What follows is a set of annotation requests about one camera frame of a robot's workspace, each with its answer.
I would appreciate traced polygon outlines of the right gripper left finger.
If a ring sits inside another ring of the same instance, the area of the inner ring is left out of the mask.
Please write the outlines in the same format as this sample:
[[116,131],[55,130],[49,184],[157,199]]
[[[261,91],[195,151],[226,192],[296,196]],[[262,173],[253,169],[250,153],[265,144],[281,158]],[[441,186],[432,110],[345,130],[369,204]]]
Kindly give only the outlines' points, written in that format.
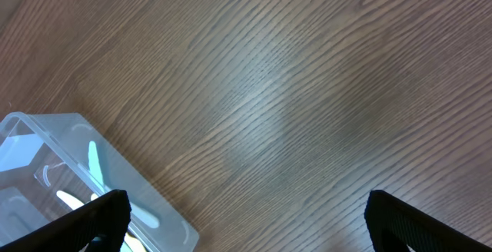
[[2,252],[119,252],[131,221],[127,192],[113,190],[1,247]]

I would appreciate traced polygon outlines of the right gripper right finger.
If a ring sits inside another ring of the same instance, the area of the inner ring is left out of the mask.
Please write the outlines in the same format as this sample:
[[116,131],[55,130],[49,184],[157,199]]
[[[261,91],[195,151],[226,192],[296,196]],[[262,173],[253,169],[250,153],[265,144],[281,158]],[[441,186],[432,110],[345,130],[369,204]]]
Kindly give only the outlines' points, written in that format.
[[381,190],[364,211],[376,252],[490,252],[490,248]]

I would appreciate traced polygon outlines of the yellow plastic knife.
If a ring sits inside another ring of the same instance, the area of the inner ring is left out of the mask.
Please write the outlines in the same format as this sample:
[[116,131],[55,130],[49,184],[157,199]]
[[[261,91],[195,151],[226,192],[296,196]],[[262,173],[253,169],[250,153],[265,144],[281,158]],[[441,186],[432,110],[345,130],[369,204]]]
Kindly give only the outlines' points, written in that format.
[[124,236],[120,252],[147,252],[142,242],[128,231]]

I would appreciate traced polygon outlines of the white plastic knife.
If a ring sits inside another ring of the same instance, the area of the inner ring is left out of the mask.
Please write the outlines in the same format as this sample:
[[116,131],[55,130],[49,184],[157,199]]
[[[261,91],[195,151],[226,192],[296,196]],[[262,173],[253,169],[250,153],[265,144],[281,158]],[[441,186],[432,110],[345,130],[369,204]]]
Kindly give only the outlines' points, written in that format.
[[64,191],[56,191],[56,196],[73,211],[85,205],[84,202]]
[[101,192],[105,192],[104,176],[101,171],[101,165],[98,157],[97,144],[94,141],[88,143],[88,169],[94,178]]
[[135,215],[147,227],[150,227],[151,229],[156,229],[160,226],[160,221],[155,215],[151,214],[150,212],[132,202],[130,203],[130,205],[133,215]]

